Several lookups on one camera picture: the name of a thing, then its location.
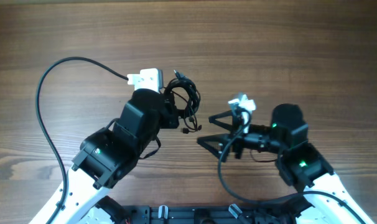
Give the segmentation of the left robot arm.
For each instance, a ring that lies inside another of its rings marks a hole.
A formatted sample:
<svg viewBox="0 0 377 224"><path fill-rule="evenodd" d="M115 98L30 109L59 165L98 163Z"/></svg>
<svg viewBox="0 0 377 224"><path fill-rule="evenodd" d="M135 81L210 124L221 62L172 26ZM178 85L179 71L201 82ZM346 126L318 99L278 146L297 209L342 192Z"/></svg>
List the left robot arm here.
<svg viewBox="0 0 377 224"><path fill-rule="evenodd" d="M161 129L176 129L179 114L171 92L134 91L121 116L89 135L69 170L32 223L78 223L146 155Z"/></svg>

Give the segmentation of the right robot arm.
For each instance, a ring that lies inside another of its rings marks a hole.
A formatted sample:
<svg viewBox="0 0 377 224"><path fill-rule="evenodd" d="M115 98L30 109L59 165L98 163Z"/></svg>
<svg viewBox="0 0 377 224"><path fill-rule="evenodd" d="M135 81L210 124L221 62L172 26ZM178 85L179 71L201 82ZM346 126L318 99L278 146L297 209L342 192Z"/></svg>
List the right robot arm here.
<svg viewBox="0 0 377 224"><path fill-rule="evenodd" d="M234 198L259 208L282 208L295 203L295 222L304 222L305 215L327 223L372 223L372 219L353 200L334 168L309 142L308 124L298 105L276 106L269 126L255 125L251 113L242 106L213 115L209 122L226 134L200 137L200 146L212 153L218 164L226 162L229 153L240 159L244 149L276 154L275 166L282 180L296 193L269 200L253 200L234 192L223 179L221 166L218 178Z"/></svg>

